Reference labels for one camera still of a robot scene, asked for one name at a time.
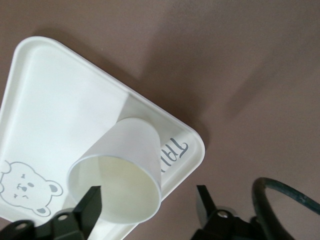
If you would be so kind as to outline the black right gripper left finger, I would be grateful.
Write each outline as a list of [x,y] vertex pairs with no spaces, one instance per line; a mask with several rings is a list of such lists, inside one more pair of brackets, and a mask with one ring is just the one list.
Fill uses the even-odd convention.
[[101,187],[92,186],[72,210],[46,223],[18,220],[0,231],[0,240],[87,240],[102,212]]

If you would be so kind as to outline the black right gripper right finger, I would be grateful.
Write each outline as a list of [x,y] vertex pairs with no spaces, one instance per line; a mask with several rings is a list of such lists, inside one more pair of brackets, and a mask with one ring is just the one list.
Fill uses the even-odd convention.
[[258,240],[250,223],[216,207],[205,185],[197,185],[196,190],[196,211],[201,228],[190,240]]

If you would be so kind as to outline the white paper cup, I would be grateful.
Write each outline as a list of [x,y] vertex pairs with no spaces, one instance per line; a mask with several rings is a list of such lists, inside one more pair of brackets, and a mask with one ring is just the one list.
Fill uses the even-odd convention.
[[138,224],[160,208],[161,142],[145,120],[125,118],[97,140],[70,168],[68,189],[77,202],[101,187],[100,217],[115,224]]

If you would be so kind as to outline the cream tray with bear print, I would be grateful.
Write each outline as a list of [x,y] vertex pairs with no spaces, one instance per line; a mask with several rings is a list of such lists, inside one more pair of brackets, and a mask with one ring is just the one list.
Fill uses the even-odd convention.
[[[70,195],[70,168],[126,118],[159,135],[162,202],[202,163],[199,134],[58,41],[21,41],[0,107],[0,218],[40,226],[71,211],[81,199]],[[88,240],[123,240],[137,224],[100,216]]]

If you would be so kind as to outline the brown table cover sheet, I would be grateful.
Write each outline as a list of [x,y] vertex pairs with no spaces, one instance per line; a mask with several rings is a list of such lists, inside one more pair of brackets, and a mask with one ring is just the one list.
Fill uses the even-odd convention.
[[30,36],[63,43],[205,144],[202,164],[125,240],[189,240],[197,185],[245,221],[259,177],[320,203],[320,0],[0,0],[0,103]]

